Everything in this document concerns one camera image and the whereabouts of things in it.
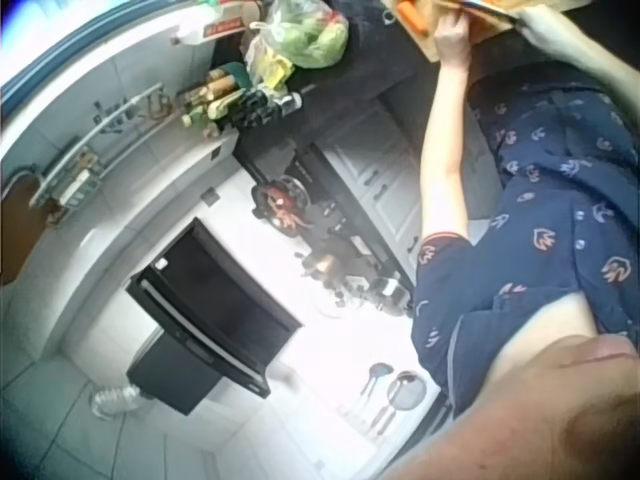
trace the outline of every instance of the person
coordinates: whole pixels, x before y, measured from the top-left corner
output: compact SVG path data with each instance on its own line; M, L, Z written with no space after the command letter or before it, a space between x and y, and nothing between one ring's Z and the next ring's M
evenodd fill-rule
M621 445L638 446L640 74L549 7L517 15L554 61L470 89L504 185L475 246L460 174L469 19L449 12L435 33L412 341L457 420L388 478L627 478Z

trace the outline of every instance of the navy blue dress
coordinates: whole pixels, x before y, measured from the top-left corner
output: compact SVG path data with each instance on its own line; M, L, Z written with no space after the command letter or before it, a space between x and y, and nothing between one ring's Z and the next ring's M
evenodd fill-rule
M587 297L600 333L639 341L638 154L600 85L545 63L486 78L469 102L504 194L476 246L455 234L419 253L412 341L456 415L502 347L542 306Z

